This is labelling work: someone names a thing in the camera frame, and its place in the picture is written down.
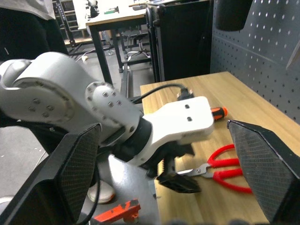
screwdriver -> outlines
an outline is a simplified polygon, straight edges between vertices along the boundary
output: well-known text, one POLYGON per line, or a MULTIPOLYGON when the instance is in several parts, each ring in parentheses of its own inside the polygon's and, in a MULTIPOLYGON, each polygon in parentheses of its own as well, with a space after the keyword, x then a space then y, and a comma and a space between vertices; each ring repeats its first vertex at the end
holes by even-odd
POLYGON ((211 109, 212 116, 214 117, 214 120, 217 121, 219 119, 224 118, 227 116, 228 111, 226 107, 217 107, 217 108, 212 108, 211 109))

orange object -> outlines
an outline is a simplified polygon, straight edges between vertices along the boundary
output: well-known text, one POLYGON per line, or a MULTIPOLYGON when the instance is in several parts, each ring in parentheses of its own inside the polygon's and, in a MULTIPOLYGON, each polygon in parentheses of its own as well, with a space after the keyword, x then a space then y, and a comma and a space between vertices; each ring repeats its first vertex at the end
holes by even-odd
POLYGON ((124 222, 132 223, 138 219, 140 209, 138 200, 134 199, 100 214, 94 219, 101 223, 113 223, 123 218, 124 222))
POLYGON ((211 113, 216 121, 227 116, 228 110, 225 107, 217 107, 217 108, 212 108, 211 113))

black cable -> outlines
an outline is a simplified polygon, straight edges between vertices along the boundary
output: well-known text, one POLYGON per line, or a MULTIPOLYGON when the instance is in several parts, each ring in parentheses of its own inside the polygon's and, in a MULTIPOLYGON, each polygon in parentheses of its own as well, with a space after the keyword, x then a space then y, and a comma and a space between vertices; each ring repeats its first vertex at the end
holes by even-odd
POLYGON ((100 176, 99 176, 99 170, 98 170, 97 162, 95 164, 94 173, 96 175, 96 183, 97 183, 96 199, 95 199, 95 202, 93 204, 92 209, 90 210, 90 213, 86 216, 86 218, 83 221, 81 221, 77 225, 86 225, 90 221, 90 219, 92 218, 92 216, 93 216, 93 214, 94 214, 94 212, 96 210, 97 204, 98 204, 99 193, 100 193, 100 176))
POLYGON ((141 103, 142 102, 142 99, 153 94, 154 92, 158 91, 158 90, 161 90, 163 88, 168 88, 168 87, 178 87, 178 88, 181 88, 181 90, 187 90, 187 88, 185 86, 183 86, 182 84, 180 83, 170 83, 170 84, 165 84, 165 85, 162 85, 162 86, 159 86, 157 88, 154 88, 152 89, 151 91, 143 94, 142 96, 140 96, 139 98, 136 98, 135 100, 132 101, 133 104, 138 104, 138 103, 141 103))

pegboard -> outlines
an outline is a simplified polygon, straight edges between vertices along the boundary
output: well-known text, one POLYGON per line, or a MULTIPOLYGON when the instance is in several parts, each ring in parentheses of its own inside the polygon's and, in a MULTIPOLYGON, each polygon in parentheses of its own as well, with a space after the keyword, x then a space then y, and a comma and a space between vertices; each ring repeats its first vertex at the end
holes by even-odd
POLYGON ((253 0, 245 27, 215 27, 214 3, 210 72, 229 71, 300 124, 300 0, 253 0))

black pants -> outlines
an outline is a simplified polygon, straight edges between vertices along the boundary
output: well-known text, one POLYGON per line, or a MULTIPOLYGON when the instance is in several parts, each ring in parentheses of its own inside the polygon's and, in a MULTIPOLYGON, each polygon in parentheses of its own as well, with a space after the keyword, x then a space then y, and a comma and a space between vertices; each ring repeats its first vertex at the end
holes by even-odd
POLYGON ((33 60, 45 52, 68 54, 56 20, 0 8, 0 60, 33 60))

